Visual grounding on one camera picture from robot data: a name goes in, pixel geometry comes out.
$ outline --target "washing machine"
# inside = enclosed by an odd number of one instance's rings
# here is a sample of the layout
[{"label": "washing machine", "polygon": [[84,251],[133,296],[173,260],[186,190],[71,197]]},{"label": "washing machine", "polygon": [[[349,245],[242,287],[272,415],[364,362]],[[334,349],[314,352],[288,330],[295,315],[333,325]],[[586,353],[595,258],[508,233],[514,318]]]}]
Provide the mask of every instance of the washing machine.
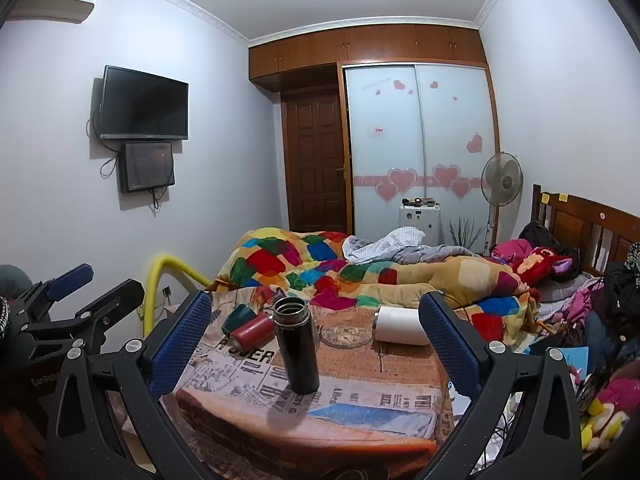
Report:
[{"label": "washing machine", "polygon": [[400,206],[400,227],[416,227],[424,233],[423,245],[440,244],[440,205]]}]

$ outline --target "television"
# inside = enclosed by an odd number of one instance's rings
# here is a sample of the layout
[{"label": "television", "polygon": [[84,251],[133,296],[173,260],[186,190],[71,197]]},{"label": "television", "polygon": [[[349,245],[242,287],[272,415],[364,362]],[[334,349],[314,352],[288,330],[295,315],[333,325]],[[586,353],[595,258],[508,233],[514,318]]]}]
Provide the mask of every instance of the television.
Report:
[{"label": "television", "polygon": [[188,95],[187,83],[107,65],[100,105],[100,138],[186,140]]}]

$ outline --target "yellow plush toy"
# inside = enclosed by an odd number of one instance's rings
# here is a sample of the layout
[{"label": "yellow plush toy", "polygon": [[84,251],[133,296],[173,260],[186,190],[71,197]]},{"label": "yellow plush toy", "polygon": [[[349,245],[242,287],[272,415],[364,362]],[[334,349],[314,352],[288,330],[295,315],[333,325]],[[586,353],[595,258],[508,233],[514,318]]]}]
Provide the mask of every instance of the yellow plush toy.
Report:
[{"label": "yellow plush toy", "polygon": [[622,434],[629,420],[625,412],[615,412],[615,406],[608,402],[603,404],[598,399],[587,409],[587,416],[580,424],[582,450],[586,458],[598,449],[607,450]]}]

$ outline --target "patchwork blanket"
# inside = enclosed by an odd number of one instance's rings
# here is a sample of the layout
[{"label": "patchwork blanket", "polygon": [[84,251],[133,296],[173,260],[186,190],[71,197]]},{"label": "patchwork blanket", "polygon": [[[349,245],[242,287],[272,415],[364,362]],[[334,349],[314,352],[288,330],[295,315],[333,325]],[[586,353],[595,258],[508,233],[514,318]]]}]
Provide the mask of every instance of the patchwork blanket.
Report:
[{"label": "patchwork blanket", "polygon": [[423,294],[439,290],[463,319],[473,322],[474,314],[481,313],[502,317],[507,344],[523,326],[534,324],[535,300],[508,266],[470,256],[428,264],[349,264],[342,254],[345,238],[336,232],[297,234],[277,228],[248,232],[220,270],[216,290],[281,288],[332,310],[382,304],[417,308]]}]

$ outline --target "yellow pipe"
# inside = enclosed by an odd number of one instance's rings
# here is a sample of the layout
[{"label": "yellow pipe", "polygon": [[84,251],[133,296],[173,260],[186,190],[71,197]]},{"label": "yellow pipe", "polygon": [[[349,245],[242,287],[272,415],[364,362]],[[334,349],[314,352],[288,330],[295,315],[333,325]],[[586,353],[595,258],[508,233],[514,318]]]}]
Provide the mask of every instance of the yellow pipe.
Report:
[{"label": "yellow pipe", "polygon": [[160,280],[160,273],[165,266],[173,267],[174,269],[181,270],[187,276],[192,278],[203,286],[209,286],[213,283],[212,280],[200,274],[197,270],[188,266],[184,261],[179,260],[175,256],[170,254],[160,254],[149,269],[149,275],[146,279],[145,290],[145,319],[143,323],[143,331],[145,337],[148,336],[154,329],[154,308],[156,302],[156,291],[158,290],[158,281]]}]

